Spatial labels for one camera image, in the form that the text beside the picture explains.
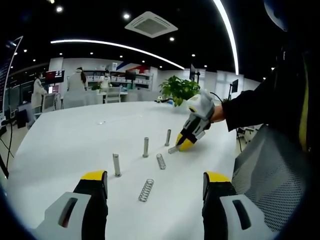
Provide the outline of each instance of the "ceiling vent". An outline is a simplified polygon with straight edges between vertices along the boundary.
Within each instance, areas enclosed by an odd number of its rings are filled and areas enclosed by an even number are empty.
[[[150,11],[136,17],[124,28],[150,38],[156,38],[178,30],[173,24]]]

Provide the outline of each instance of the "metal rod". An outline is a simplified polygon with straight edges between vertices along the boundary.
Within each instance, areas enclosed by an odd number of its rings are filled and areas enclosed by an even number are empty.
[[[169,146],[169,142],[170,142],[170,135],[171,135],[171,129],[168,129],[168,132],[166,133],[166,140],[165,140],[165,146]]]
[[[113,157],[113,164],[114,164],[114,175],[116,177],[121,177],[119,155],[113,153],[112,157]]]
[[[148,146],[149,146],[149,138],[145,137],[144,138],[144,148],[143,148],[143,155],[142,157],[147,158],[148,155]]]
[[[168,153],[174,154],[175,152],[180,150],[180,145],[169,148]]]

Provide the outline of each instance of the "coil spring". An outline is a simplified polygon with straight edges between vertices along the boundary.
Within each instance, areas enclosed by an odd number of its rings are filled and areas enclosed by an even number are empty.
[[[166,163],[165,163],[164,158],[162,157],[162,154],[161,154],[161,153],[158,153],[158,154],[156,155],[156,159],[158,160],[160,169],[161,169],[161,170],[165,170],[165,169],[166,169]]]
[[[147,179],[145,181],[145,184],[144,184],[144,186],[142,188],[142,191],[141,191],[141,193],[140,193],[140,195],[138,197],[139,201],[141,201],[141,202],[146,202],[147,201],[154,183],[155,183],[155,181],[153,179]]]

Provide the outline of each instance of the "black ceiling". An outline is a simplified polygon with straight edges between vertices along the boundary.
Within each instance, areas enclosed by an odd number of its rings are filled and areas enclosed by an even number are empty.
[[[284,42],[282,33],[267,16],[262,0],[221,0],[229,16],[237,46],[239,73],[246,78],[262,81],[274,66],[276,55]],[[50,58],[103,58],[121,60],[164,70],[178,68],[154,57],[114,46],[92,43],[50,44],[59,39],[90,39],[131,46],[159,55],[185,68],[207,65],[208,71],[234,72],[234,59],[228,33],[213,0],[47,0],[15,1],[8,4],[14,13],[5,26],[8,38],[23,35],[12,72]],[[63,7],[62,13],[56,6]],[[129,21],[150,11],[170,23],[178,31],[149,38],[125,29]]]

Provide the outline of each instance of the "human hand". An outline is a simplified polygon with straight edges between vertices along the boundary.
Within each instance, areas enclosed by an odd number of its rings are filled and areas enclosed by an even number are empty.
[[[216,106],[214,108],[214,113],[212,114],[210,118],[211,123],[217,123],[225,120],[225,114],[224,114],[224,109],[222,105]]]

